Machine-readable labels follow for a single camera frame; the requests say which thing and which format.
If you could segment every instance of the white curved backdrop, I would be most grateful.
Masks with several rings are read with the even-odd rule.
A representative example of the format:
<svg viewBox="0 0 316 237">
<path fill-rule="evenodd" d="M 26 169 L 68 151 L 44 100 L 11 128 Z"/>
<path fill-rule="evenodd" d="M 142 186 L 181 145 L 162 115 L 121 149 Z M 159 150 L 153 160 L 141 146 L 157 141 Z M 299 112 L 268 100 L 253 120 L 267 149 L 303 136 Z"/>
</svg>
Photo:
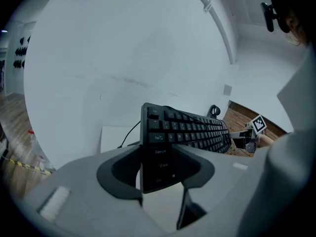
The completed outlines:
<svg viewBox="0 0 316 237">
<path fill-rule="evenodd" d="M 28 47 L 27 110 L 60 168 L 96 154 L 103 125 L 136 124 L 145 102 L 205 115 L 228 66 L 200 0 L 50 0 Z"/>
</svg>

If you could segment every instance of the headphones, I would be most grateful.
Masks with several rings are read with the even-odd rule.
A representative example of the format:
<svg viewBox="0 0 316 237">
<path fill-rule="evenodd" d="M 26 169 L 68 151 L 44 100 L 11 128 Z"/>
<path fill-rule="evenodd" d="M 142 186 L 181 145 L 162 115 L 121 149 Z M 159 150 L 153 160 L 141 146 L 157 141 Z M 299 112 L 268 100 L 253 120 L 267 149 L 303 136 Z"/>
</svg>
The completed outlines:
<svg viewBox="0 0 316 237">
<path fill-rule="evenodd" d="M 281 30 L 285 33 L 289 33 L 289 27 L 287 26 L 285 20 L 280 17 L 280 12 L 282 10 L 282 7 L 284 7 L 283 0 L 271 0 L 271 2 L 271 5 L 267 5 L 265 2 L 262 2 L 260 4 L 262 12 L 266 19 L 268 31 L 274 31 L 273 20 L 276 19 Z"/>
</svg>

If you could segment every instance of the black keyboard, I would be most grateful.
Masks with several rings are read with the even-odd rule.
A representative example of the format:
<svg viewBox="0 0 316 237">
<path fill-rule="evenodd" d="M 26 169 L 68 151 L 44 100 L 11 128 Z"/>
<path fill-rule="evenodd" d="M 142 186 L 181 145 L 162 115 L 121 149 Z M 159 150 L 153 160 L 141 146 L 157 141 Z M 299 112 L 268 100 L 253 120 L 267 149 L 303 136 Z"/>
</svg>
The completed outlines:
<svg viewBox="0 0 316 237">
<path fill-rule="evenodd" d="M 146 193 L 181 181 L 174 168 L 179 163 L 171 159 L 172 144 L 223 154 L 231 141 L 227 127 L 218 119 L 145 103 L 140 144 L 143 147 L 141 188 Z"/>
</svg>

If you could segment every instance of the yellow black caution tape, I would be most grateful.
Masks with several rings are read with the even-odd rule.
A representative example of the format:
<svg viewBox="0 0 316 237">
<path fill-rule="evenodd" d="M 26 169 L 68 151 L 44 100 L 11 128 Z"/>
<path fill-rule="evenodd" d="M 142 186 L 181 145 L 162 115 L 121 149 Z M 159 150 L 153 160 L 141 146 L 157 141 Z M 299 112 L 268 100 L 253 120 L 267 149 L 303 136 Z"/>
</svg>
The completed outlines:
<svg viewBox="0 0 316 237">
<path fill-rule="evenodd" d="M 45 169 L 41 169 L 39 167 L 34 167 L 34 166 L 30 166 L 28 164 L 24 164 L 24 163 L 21 163 L 19 161 L 16 161 L 16 160 L 12 160 L 12 159 L 8 159 L 10 162 L 16 164 L 16 165 L 19 165 L 20 167 L 23 167 L 23 168 L 26 168 L 28 170 L 32 170 L 34 172 L 37 172 L 37 173 L 40 173 L 40 174 L 43 174 L 43 175 L 46 175 L 46 176 L 50 176 L 53 172 L 51 171 L 48 171 L 48 170 L 45 170 Z"/>
</svg>

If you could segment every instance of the keyboard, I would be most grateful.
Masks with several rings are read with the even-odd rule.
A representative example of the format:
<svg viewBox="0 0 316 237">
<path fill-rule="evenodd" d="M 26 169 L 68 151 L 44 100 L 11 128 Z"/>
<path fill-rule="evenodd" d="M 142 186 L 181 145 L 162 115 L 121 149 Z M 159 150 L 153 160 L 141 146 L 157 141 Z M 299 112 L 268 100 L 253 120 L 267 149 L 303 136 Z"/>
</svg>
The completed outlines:
<svg viewBox="0 0 316 237">
<path fill-rule="evenodd" d="M 140 144 L 141 189 L 147 193 L 181 181 L 175 168 L 180 163 L 172 157 L 172 144 L 223 154 L 231 146 L 231 140 L 228 128 L 218 119 L 145 103 Z"/>
</svg>

